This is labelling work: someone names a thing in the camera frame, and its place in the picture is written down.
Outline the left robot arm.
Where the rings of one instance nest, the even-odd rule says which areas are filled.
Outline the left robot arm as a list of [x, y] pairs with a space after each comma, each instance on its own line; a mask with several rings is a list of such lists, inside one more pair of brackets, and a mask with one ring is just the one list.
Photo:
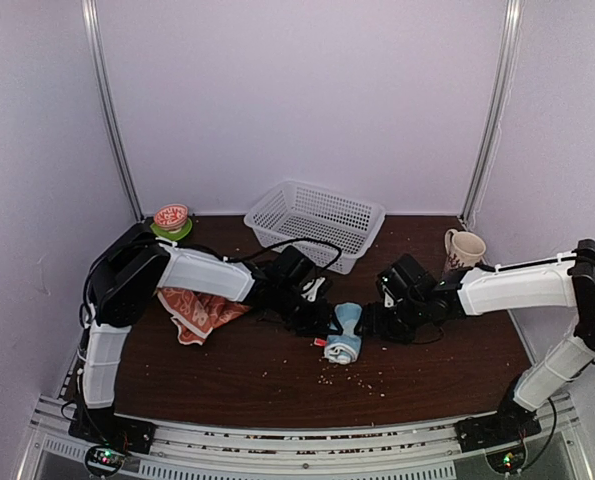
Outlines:
[[271, 310], [301, 336], [340, 332], [325, 298], [330, 282], [307, 278], [316, 266], [297, 243], [279, 242], [279, 255], [258, 264], [255, 254], [223, 256], [202, 245], [180, 246], [142, 224], [130, 227], [93, 262], [84, 282], [78, 381], [83, 429], [100, 444], [120, 436], [114, 403], [124, 343], [159, 290], [187, 289]]

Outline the blue patterned towel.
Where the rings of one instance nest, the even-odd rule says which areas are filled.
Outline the blue patterned towel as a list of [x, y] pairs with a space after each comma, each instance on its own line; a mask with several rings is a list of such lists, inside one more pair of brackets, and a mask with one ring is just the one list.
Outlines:
[[356, 303], [343, 303], [334, 307], [333, 326], [336, 332], [328, 335], [324, 346], [324, 358], [332, 364], [349, 365], [358, 360], [362, 339], [355, 333], [362, 307]]

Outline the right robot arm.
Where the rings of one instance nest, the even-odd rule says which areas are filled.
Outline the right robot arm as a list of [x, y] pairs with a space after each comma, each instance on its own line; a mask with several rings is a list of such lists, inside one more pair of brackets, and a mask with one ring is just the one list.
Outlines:
[[565, 384], [595, 363], [595, 240], [570, 251], [510, 265], [476, 264], [434, 277], [405, 254], [377, 278], [380, 301], [366, 305], [355, 332], [360, 337], [410, 344], [419, 328], [501, 311], [566, 309], [567, 336], [508, 387], [489, 430], [512, 440]]

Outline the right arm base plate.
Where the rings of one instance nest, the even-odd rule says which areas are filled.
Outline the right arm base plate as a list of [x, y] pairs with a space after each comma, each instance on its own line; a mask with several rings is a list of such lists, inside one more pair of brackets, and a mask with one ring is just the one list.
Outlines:
[[463, 453], [483, 451], [495, 473], [508, 475], [518, 473], [528, 463], [526, 440], [541, 431], [537, 420], [506, 425], [497, 414], [466, 418], [455, 424]]

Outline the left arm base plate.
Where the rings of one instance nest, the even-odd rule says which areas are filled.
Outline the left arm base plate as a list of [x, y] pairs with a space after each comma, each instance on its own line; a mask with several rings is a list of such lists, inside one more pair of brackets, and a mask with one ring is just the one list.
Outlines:
[[73, 420], [68, 428], [71, 437], [91, 443], [86, 448], [83, 464], [94, 478], [117, 474], [136, 454], [148, 454], [156, 426], [147, 421], [114, 418], [114, 429], [102, 434], [87, 418]]

